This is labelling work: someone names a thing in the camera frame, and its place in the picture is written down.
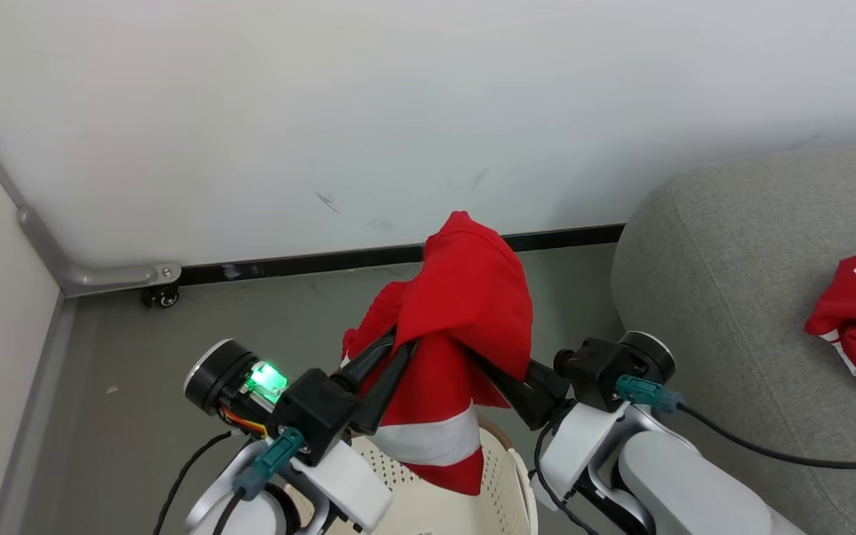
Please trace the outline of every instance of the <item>gray ottoman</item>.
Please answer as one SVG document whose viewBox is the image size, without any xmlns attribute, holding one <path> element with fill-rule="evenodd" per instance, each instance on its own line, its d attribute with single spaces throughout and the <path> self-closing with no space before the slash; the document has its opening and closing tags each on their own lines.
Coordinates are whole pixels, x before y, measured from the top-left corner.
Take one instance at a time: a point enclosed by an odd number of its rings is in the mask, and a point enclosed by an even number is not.
<svg viewBox="0 0 856 535">
<path fill-rule="evenodd" d="M 734 433 L 784 453 L 856 460 L 856 378 L 803 331 L 856 254 L 856 149 L 704 167 L 639 207 L 612 290 L 628 329 L 675 355 L 669 382 Z M 667 422 L 809 534 L 856 533 L 856 471 L 795 467 L 685 415 Z"/>
</svg>

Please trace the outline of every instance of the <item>white stripe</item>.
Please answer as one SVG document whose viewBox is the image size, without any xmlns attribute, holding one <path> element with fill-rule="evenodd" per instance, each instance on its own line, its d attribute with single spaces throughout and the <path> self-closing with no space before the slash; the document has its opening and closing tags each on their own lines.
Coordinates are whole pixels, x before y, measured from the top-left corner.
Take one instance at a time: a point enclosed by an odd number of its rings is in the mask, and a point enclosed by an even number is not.
<svg viewBox="0 0 856 535">
<path fill-rule="evenodd" d="M 838 352 L 838 355 L 841 357 L 841 360 L 845 362 L 845 366 L 850 370 L 850 374 L 856 377 L 856 366 L 854 366 L 853 362 L 850 362 L 850 359 L 847 358 L 847 353 L 843 352 L 843 346 L 841 345 L 841 338 L 838 335 L 838 329 L 834 331 L 826 332 L 822 334 L 821 337 L 826 341 L 830 342 L 830 345 L 834 346 L 834 350 Z"/>
<path fill-rule="evenodd" d="M 463 413 L 442 422 L 378 427 L 372 443 L 400 463 L 428 467 L 461 463 L 482 446 L 478 414 L 473 404 Z"/>
</svg>

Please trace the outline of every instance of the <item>teal connector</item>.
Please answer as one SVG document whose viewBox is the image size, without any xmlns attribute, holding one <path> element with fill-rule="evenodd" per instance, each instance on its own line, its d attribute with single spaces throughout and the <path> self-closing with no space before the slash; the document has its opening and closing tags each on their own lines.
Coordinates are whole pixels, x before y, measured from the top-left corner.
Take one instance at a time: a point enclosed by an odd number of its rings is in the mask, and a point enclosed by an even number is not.
<svg viewBox="0 0 856 535">
<path fill-rule="evenodd" d="M 240 472 L 233 480 L 233 490 L 244 491 L 244 500 L 251 501 L 266 488 L 269 480 L 279 472 L 289 460 L 299 453 L 299 448 L 305 446 L 306 440 L 295 427 L 286 427 L 272 444 L 269 450 L 262 453 L 249 467 Z"/>
<path fill-rule="evenodd" d="M 631 375 L 621 375 L 616 380 L 616 393 L 624 400 L 636 404 L 648 404 L 653 409 L 668 413 L 675 412 L 676 404 L 685 400 L 679 392 L 669 392 L 659 383 L 640 379 Z"/>
</svg>

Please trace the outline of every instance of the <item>caster wheel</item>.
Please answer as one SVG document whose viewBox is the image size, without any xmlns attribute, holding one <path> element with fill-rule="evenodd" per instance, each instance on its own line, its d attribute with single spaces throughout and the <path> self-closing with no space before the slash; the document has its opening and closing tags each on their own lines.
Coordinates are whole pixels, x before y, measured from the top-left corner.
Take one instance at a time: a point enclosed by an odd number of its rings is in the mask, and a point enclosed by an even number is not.
<svg viewBox="0 0 856 535">
<path fill-rule="evenodd" d="M 167 285 L 163 288 L 146 288 L 140 292 L 140 302 L 147 308 L 153 308 L 154 305 L 160 308 L 170 308 L 177 304 L 180 297 L 176 285 Z"/>
</svg>

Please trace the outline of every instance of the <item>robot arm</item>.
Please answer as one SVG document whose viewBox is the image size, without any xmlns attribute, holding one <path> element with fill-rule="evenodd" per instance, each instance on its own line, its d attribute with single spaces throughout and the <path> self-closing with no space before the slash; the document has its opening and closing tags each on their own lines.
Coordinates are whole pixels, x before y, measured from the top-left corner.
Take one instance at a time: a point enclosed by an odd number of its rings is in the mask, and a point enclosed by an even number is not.
<svg viewBox="0 0 856 535">
<path fill-rule="evenodd" d="M 313 369 L 292 385 L 234 341 L 208 351 L 187 377 L 186 396 L 210 414 L 226 409 L 261 424 L 268 436 L 248 444 L 211 484 L 187 517 L 187 528 L 195 535 L 214 533 L 241 474 L 293 427 L 302 431 L 305 446 L 274 475 L 312 502 L 312 519 L 298 526 L 288 495 L 267 482 L 266 491 L 237 505 L 225 533 L 317 535 L 336 518 L 357 531 L 376 531 L 391 492 L 343 439 L 347 429 L 364 434 L 377 429 L 415 346 L 400 350 L 364 399 L 357 390 L 393 341 L 387 333 L 333 376 Z M 590 339 L 577 351 L 558 353 L 554 369 L 532 362 L 524 383 L 486 361 L 479 360 L 479 366 L 531 430 L 554 431 L 538 459 L 551 492 L 540 476 L 532 481 L 546 507 L 565 508 L 566 500 L 580 494 L 626 533 L 801 533 L 648 410 L 620 398 L 616 382 L 624 375 L 656 383 L 672 376 L 672 355 L 652 336 L 629 332 L 618 343 Z M 566 398 L 570 386 L 573 400 Z M 599 468 L 614 459 L 614 478 L 607 484 Z"/>
</svg>

